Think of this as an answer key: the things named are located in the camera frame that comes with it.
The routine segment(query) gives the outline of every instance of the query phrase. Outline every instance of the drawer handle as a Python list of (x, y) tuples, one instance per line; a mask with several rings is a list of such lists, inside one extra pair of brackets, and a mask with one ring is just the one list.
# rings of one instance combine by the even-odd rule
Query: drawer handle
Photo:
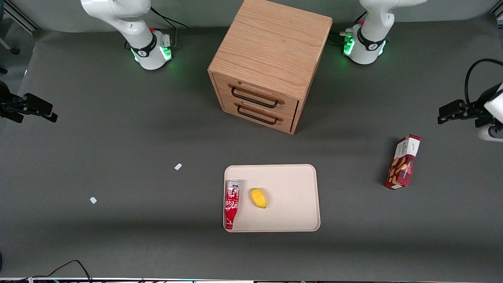
[(279, 102), (278, 100), (276, 100), (276, 102), (273, 105), (271, 105), (271, 104), (267, 104), (264, 102), (260, 102), (258, 100), (252, 99), (252, 98), (248, 98), (248, 97), (236, 94), (236, 93), (234, 93), (235, 90), (236, 90), (236, 87), (232, 87), (232, 90), (230, 91), (232, 93), (232, 96), (234, 96), (234, 97), (237, 97), (237, 98), (240, 98), (240, 99), (243, 99), (246, 101), (250, 101), (250, 102), (253, 102), (255, 104), (259, 104), (260, 106), (264, 106), (267, 108), (275, 108), (276, 106), (278, 106), (278, 102)]
[(266, 123), (266, 124), (269, 124), (269, 125), (274, 125), (274, 124), (276, 124), (276, 122), (278, 121), (278, 119), (277, 119), (277, 118), (275, 118), (275, 119), (274, 119), (274, 122), (267, 121), (267, 120), (264, 120), (264, 119), (262, 119), (262, 118), (255, 117), (255, 116), (253, 116), (253, 115), (251, 115), (251, 114), (244, 113), (244, 112), (240, 111), (240, 109), (241, 109), (241, 105), (238, 105), (238, 106), (237, 106), (237, 112), (238, 112), (239, 114), (241, 114), (241, 115), (243, 115), (243, 116), (246, 116), (246, 117), (248, 117), (248, 118), (251, 118), (251, 119), (255, 119), (255, 120), (260, 121), (260, 122), (262, 122), (262, 123)]

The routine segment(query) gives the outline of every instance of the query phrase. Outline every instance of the metal frame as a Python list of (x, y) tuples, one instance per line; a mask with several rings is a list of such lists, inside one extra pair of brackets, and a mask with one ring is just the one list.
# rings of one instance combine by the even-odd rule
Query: metal frame
[(496, 15), (498, 20), (498, 28), (503, 29), (503, 0), (498, 1), (494, 7), (490, 10), (491, 13)]
[(11, 0), (4, 0), (4, 4), (5, 13), (11, 16), (11, 18), (27, 32), (31, 34), (33, 31), (40, 30), (40, 27), (28, 18), (28, 16), (26, 16), (16, 5), (14, 5)]

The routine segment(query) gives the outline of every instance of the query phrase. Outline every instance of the green led light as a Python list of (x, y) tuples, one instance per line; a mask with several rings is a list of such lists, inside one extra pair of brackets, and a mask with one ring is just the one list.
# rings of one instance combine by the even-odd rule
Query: green led light
[(131, 48), (131, 53), (133, 53), (134, 60), (135, 60), (136, 62), (138, 62), (138, 58), (136, 58), (136, 54), (134, 53), (133, 48)]
[(162, 52), (162, 55), (164, 56), (164, 59), (166, 59), (166, 61), (171, 59), (171, 48), (159, 46), (159, 50)]
[(382, 50), (384, 49), (384, 46), (386, 45), (386, 40), (384, 40), (384, 42), (382, 43), (382, 46), (381, 46), (381, 51), (379, 51), (379, 55), (382, 54)]
[(351, 54), (351, 51), (353, 51), (353, 46), (355, 46), (355, 40), (352, 38), (349, 40), (346, 45), (344, 46), (344, 53), (346, 55)]

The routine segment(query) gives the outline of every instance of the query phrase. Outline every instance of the beige tray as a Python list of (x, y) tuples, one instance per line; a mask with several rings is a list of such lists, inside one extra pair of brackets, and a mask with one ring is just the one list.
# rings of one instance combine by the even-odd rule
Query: beige tray
[[(228, 232), (312, 232), (320, 225), (316, 169), (309, 164), (229, 166), (224, 179), (241, 180), (239, 207)], [(260, 188), (267, 207), (256, 207), (249, 192)]]

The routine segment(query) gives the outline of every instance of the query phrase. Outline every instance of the cardboard box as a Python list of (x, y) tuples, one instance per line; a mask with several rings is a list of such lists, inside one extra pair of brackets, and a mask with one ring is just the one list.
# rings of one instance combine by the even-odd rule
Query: cardboard box
[(420, 141), (420, 137), (410, 134), (398, 142), (385, 187), (397, 190), (409, 185)]

